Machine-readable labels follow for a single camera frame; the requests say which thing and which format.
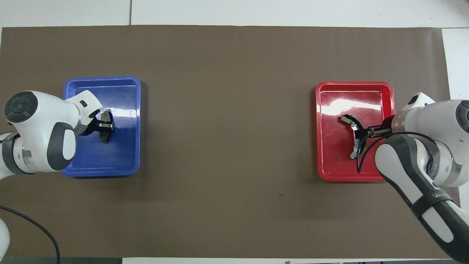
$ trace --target black object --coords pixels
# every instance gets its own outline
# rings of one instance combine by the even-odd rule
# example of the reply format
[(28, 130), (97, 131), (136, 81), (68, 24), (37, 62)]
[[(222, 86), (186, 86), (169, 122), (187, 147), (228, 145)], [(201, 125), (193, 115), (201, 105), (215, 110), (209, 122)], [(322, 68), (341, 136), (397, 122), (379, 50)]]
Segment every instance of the black object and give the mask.
[(391, 133), (391, 122), (393, 121), (395, 115), (386, 117), (383, 122), (379, 125), (372, 125), (367, 128), (359, 129), (355, 131), (355, 138), (363, 139), (368, 134), (372, 134), (371, 138), (376, 138), (378, 136), (386, 135)]
[(462, 100), (456, 107), (456, 120), (459, 126), (469, 133), (469, 100)]
[[(403, 131), (403, 132), (393, 132), (393, 133), (390, 133), (390, 134), (386, 134), (384, 136), (381, 136), (379, 139), (377, 139), (375, 142), (371, 143), (369, 147), (367, 147), (365, 149), (365, 152), (363, 153), (363, 157), (362, 159), (360, 160), (360, 164), (358, 163), (358, 157), (356, 158), (356, 172), (360, 173), (360, 171), (362, 170), (362, 165), (363, 165), (363, 161), (365, 160), (365, 157), (366, 157), (366, 154), (368, 153), (368, 151), (374, 146), (376, 145), (378, 142), (380, 142), (381, 140), (383, 139), (387, 139), (391, 136), (394, 136), (394, 135), (405, 135), (405, 134), (408, 134), (408, 135), (416, 135), (416, 136), (421, 136), (425, 139), (428, 139), (431, 143), (433, 143), (434, 145), (436, 145), (436, 142), (430, 138), (429, 136), (427, 135), (424, 135), (424, 134), (421, 134), (421, 133), (417, 133), (417, 132), (410, 132), (410, 131)], [(365, 142), (366, 142), (366, 139), (367, 138), (371, 138), (373, 135), (373, 133), (370, 133), (368, 134), (364, 139), (360, 140), (360, 144), (359, 146), (361, 147)], [(427, 168), (432, 168), (432, 164), (433, 164), (433, 156), (431, 155), (430, 153), (430, 160), (428, 161), (429, 162), (429, 165), (427, 166)]]
[(21, 92), (13, 95), (3, 109), (5, 118), (12, 123), (28, 120), (38, 109), (38, 99), (32, 92)]
[(57, 264), (60, 264), (60, 250), (59, 250), (59, 245), (57, 244), (57, 241), (55, 240), (55, 238), (52, 236), (52, 234), (47, 230), (45, 229), (42, 225), (40, 225), (38, 222), (34, 221), (33, 219), (27, 217), (26, 215), (18, 212), (18, 211), (15, 211), (13, 209), (10, 209), (8, 207), (5, 207), (5, 206), (1, 206), (0, 205), (0, 209), (2, 210), (5, 210), (5, 211), (8, 211), (12, 214), (15, 214), (23, 219), (26, 219), (28, 220), (30, 223), (32, 223), (33, 225), (37, 226), (40, 230), (42, 230), (51, 240), (52, 240), (52, 243), (54, 243), (54, 247), (55, 247), (55, 254), (57, 255)]
[(101, 120), (97, 119), (96, 117), (93, 118), (91, 123), (88, 125), (86, 130), (80, 134), (80, 136), (87, 136), (94, 131), (99, 132), (99, 138), (101, 141), (103, 141), (105, 144), (109, 143), (109, 138), (111, 137), (111, 134), (114, 130), (114, 118), (111, 113), (111, 110), (106, 109), (102, 114), (101, 114)]
[(347, 115), (347, 114), (344, 114), (340, 117), (340, 119), (347, 123), (348, 125), (350, 125), (350, 128), (352, 128), (353, 130), (353, 133), (354, 133), (354, 152), (355, 152), (355, 148), (356, 149), (356, 156), (361, 156), (362, 153), (363, 153), (363, 149), (361, 148), (361, 145), (357, 145), (360, 140), (362, 138), (364, 138), (365, 135), (363, 135), (362, 137), (359, 137), (357, 135), (357, 131), (362, 131), (362, 132), (366, 132), (368, 133), (368, 131), (365, 129), (364, 125), (362, 124), (362, 122), (360, 122), (360, 120), (358, 120), (358, 118), (356, 118), (355, 116), (353, 115)]

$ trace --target brown paper surface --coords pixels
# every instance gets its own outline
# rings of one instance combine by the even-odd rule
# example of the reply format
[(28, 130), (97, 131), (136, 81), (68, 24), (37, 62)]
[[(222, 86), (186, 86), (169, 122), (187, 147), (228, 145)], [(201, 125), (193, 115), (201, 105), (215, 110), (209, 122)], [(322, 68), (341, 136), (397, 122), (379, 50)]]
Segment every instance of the brown paper surface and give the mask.
[[(397, 110), (419, 91), (449, 99), (440, 29), (3, 29), (3, 103), (115, 75), (142, 82), (136, 174), (0, 181), (0, 204), (45, 226), (63, 256), (447, 257), (387, 183), (319, 177), (311, 114), (311, 93), (328, 80), (386, 81)], [(36, 227), (0, 217), (7, 256), (54, 256)]]

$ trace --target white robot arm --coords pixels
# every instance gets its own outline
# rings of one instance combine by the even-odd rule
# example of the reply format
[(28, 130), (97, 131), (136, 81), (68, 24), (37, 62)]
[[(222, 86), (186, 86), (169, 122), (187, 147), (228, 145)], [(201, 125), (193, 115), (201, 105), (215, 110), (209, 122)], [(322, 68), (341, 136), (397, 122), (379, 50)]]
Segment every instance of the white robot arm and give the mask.
[(391, 122), (375, 164), (432, 238), (453, 259), (469, 262), (469, 215), (439, 186), (469, 180), (469, 101), (435, 102), (417, 93)]
[[(76, 135), (102, 109), (90, 91), (67, 100), (35, 91), (14, 95), (4, 115), (17, 132), (0, 132), (0, 179), (65, 169), (75, 156)], [(0, 219), (0, 260), (8, 245), (8, 229)]]

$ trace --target circular button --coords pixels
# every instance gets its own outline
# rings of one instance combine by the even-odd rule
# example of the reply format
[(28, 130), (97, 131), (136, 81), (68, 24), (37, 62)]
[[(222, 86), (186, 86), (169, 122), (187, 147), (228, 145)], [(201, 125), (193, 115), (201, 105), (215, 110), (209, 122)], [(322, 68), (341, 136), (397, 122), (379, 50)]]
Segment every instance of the circular button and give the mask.
[(28, 102), (23, 98), (18, 98), (11, 102), (10, 109), (15, 114), (23, 113), (28, 107)]

